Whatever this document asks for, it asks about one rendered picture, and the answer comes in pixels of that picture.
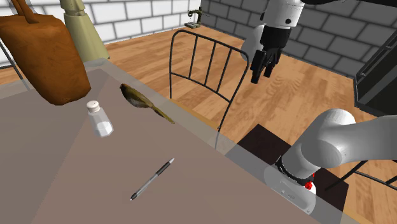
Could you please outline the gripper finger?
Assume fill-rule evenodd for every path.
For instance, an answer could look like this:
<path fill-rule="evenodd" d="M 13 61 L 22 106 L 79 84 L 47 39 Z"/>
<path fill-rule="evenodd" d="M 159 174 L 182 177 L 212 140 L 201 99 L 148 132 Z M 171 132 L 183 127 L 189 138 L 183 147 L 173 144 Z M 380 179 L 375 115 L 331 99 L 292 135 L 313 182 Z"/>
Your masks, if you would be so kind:
<path fill-rule="evenodd" d="M 251 83 L 257 84 L 260 79 L 260 74 L 266 67 L 268 61 L 267 52 L 264 50 L 257 50 L 253 57 L 250 70 L 253 71 Z"/>
<path fill-rule="evenodd" d="M 267 78 L 270 77 L 270 75 L 272 74 L 273 68 L 279 62 L 280 56 L 281 56 L 281 52 L 276 52 L 269 57 L 269 59 L 266 63 L 266 67 L 265 67 L 264 77 L 267 77 Z"/>

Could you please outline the black metal chair wooden seat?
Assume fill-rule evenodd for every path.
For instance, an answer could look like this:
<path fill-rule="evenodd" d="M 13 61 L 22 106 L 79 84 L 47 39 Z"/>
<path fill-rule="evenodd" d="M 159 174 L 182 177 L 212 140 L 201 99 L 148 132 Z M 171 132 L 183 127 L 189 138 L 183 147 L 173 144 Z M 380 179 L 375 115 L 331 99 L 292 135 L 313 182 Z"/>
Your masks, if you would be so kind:
<path fill-rule="evenodd" d="M 176 36 L 177 36 L 179 33 L 182 33 L 182 32 L 183 32 L 183 33 L 190 34 L 190 35 L 192 35 L 192 36 L 195 37 L 195 42 L 194 42 L 194 46 L 193 46 L 193 51 L 192 51 L 192 57 L 191 57 L 190 69 L 189 69 L 189 74 L 188 74 L 188 76 L 184 76 L 184 75 L 182 75 L 182 74 L 178 74 L 178 73 L 175 73 L 175 72 L 172 71 L 172 56 L 173 56 L 173 49 L 174 49 L 174 41 L 175 41 Z M 199 82 L 199 81 L 197 81 L 197 80 L 195 80 L 195 79 L 192 78 L 193 64 L 194 64 L 194 61 L 195 61 L 195 54 L 196 54 L 197 43 L 198 43 L 199 38 L 206 39 L 206 40 L 212 42 L 211 56 L 210 56 L 210 59 L 209 59 L 209 64 L 208 64 L 208 67 L 207 67 L 207 72 L 206 72 L 205 80 L 204 80 L 203 83 L 202 83 L 202 82 Z M 218 82 L 217 88 L 216 88 L 216 89 L 213 89 L 213 88 L 211 88 L 211 87 L 209 87 L 209 86 L 207 85 L 207 81 L 208 81 L 209 73 L 210 73 L 210 70 L 211 70 L 212 61 L 213 61 L 213 58 L 214 58 L 214 53 L 215 53 L 216 47 L 217 47 L 218 45 L 222 45 L 222 46 L 224 46 L 225 48 L 228 48 L 228 54 L 227 54 L 227 57 L 226 57 L 225 64 L 224 64 L 224 66 L 223 66 L 223 70 L 222 70 L 221 76 L 220 76 L 220 78 L 219 78 L 219 82 Z M 222 95 L 222 94 L 219 92 L 219 90 L 220 90 L 220 88 L 221 88 L 221 84 L 223 83 L 223 78 L 224 78 L 224 75 L 225 75 L 225 72 L 226 72 L 226 69 L 227 69 L 227 66 L 228 66 L 228 64 L 229 64 L 230 57 L 231 57 L 231 54 L 232 54 L 233 51 L 236 51 L 236 52 L 239 52 L 239 53 L 243 54 L 243 58 L 246 59 L 247 62 L 246 62 L 246 67 L 245 67 L 245 69 L 244 69 L 244 72 L 243 72 L 243 74 L 242 74 L 242 76 L 241 76 L 241 78 L 240 78 L 240 81 L 239 81 L 239 83 L 237 84 L 236 89 L 235 89 L 234 92 L 233 92 L 233 95 L 231 96 L 230 99 L 228 99 L 227 97 L 225 97 L 224 95 Z M 204 36 L 204 35 L 202 35 L 202 34 L 198 34 L 198 33 L 196 33 L 196 32 L 187 31 L 187 30 L 184 30 L 184 29 L 177 30 L 177 31 L 172 35 L 172 39 L 171 39 L 171 48 L 170 48 L 170 54 L 169 54 L 169 99 L 172 99 L 172 76 L 177 76 L 177 77 L 180 77 L 180 78 L 183 78 L 183 79 L 192 81 L 192 82 L 194 82 L 194 83 L 196 83 L 196 84 L 198 84 L 198 85 L 200 85 L 200 86 L 202 86 L 202 87 L 204 87 L 204 88 L 210 90 L 212 93 L 216 94 L 217 96 L 219 96 L 220 98 L 222 98 L 223 100 L 225 100 L 225 101 L 228 103 L 228 104 L 227 104 L 227 107 L 226 107 L 226 110 L 225 110 L 225 112 L 224 112 L 224 114 L 223 114 L 223 117 L 222 117 L 222 119 L 221 119 L 219 125 L 216 125 L 216 126 L 215 126 L 215 129 L 216 129 L 216 137 L 215 137 L 215 139 L 214 139 L 214 144 L 213 144 L 213 147 L 214 147 L 215 150 L 216 150 L 217 147 L 218 147 L 218 139 L 219 139 L 219 135 L 220 135 L 221 128 L 222 128 L 223 123 L 224 123 L 224 121 L 225 121 L 225 118 L 226 118 L 226 116 L 227 116 L 227 114 L 228 114 L 228 111 L 229 111 L 229 109 L 230 109 L 230 107 L 231 107 L 231 105 L 232 105 L 232 103 L 233 103 L 233 100 L 235 99 L 235 96 L 237 95 L 237 92 L 239 91 L 240 86 L 242 85 L 242 82 L 244 81 L 244 78 L 245 78 L 245 76 L 246 76 L 248 67 L 249 67 L 249 56 L 248 56 L 248 54 L 247 54 L 245 51 L 242 51 L 242 50 L 240 50 L 240 49 L 238 49 L 238 48 L 236 48 L 236 47 L 234 47 L 234 46 L 230 46 L 230 45 L 228 45 L 228 44 L 226 44 L 226 43 L 223 43 L 223 42 L 221 42 L 221 41 L 218 41 L 218 40 L 216 40 L 216 39 L 213 39 L 213 38 Z"/>

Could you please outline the dark robot stand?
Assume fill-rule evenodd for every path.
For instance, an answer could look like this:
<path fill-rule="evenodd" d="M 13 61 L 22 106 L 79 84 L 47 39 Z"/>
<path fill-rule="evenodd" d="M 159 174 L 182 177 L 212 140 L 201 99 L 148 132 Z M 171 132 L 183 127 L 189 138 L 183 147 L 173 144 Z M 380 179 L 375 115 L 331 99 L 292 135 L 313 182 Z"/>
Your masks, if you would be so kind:
<path fill-rule="evenodd" d="M 265 127 L 262 127 L 260 124 L 257 124 L 250 130 L 238 142 L 238 145 L 269 165 L 274 164 L 276 160 L 291 147 L 288 143 L 271 133 L 271 131 L 267 130 Z M 314 185 L 316 186 L 317 196 L 343 212 L 349 185 L 343 181 L 337 186 L 325 190 L 326 187 L 339 179 L 340 178 L 330 171 L 321 168 L 315 173 Z"/>

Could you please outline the black shelf unit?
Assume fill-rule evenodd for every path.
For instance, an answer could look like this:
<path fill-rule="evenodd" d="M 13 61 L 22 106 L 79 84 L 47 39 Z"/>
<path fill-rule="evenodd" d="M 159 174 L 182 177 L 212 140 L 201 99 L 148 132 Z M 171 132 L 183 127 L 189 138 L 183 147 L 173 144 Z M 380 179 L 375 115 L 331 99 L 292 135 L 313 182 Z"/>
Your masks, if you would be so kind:
<path fill-rule="evenodd" d="M 354 106 L 379 117 L 397 115 L 397 30 L 354 78 Z"/>

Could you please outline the olive brown bird figure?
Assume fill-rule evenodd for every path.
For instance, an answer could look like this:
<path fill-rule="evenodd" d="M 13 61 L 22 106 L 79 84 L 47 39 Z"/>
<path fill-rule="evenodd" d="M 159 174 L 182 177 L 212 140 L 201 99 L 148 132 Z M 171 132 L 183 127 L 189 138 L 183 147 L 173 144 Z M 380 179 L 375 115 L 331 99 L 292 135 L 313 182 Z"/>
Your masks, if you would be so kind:
<path fill-rule="evenodd" d="M 120 90 L 122 91 L 122 95 L 124 96 L 124 98 L 134 107 L 150 108 L 159 116 L 165 118 L 172 124 L 175 124 L 174 120 L 172 120 L 163 111 L 157 108 L 144 94 L 140 93 L 136 89 L 132 88 L 131 86 L 125 83 L 122 83 L 120 85 Z"/>

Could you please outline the grey black pen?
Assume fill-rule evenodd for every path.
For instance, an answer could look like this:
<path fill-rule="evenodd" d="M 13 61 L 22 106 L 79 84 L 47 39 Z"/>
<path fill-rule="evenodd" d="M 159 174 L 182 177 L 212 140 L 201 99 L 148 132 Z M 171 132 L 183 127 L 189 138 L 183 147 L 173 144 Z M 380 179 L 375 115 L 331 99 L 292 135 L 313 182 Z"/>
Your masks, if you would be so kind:
<path fill-rule="evenodd" d="M 157 178 L 159 177 L 159 175 L 161 175 L 161 173 L 164 172 L 164 170 L 166 170 L 175 160 L 175 158 L 170 159 L 169 161 L 167 161 L 161 168 L 159 168 L 159 170 L 157 170 L 156 173 L 154 173 L 154 175 L 152 175 L 152 177 L 150 177 L 149 180 L 147 180 L 147 182 L 145 182 L 145 184 L 143 184 L 142 187 L 140 187 L 136 192 L 134 192 L 131 197 L 130 197 L 130 201 L 136 199 L 138 196 L 140 196 L 140 194 L 142 194 L 145 189 L 147 189 L 147 187 Z"/>

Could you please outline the clear salt shaker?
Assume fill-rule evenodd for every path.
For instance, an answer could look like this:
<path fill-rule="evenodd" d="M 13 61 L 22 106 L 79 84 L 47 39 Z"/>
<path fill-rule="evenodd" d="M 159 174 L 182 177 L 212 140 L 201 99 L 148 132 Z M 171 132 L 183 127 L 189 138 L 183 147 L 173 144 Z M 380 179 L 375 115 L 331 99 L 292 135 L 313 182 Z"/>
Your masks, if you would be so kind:
<path fill-rule="evenodd" d="M 86 104 L 88 110 L 88 117 L 93 129 L 93 132 L 98 137 L 107 137 L 114 131 L 114 128 L 98 101 L 89 101 Z"/>

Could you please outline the brown leather bag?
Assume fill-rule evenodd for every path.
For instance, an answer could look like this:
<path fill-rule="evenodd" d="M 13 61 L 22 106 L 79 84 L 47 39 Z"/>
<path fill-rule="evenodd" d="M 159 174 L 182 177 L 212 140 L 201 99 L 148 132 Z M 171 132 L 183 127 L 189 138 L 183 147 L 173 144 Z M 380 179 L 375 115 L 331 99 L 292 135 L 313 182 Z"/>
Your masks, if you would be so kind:
<path fill-rule="evenodd" d="M 86 96 L 90 82 L 64 23 L 11 2 L 17 14 L 0 17 L 0 39 L 38 94 L 58 106 Z"/>

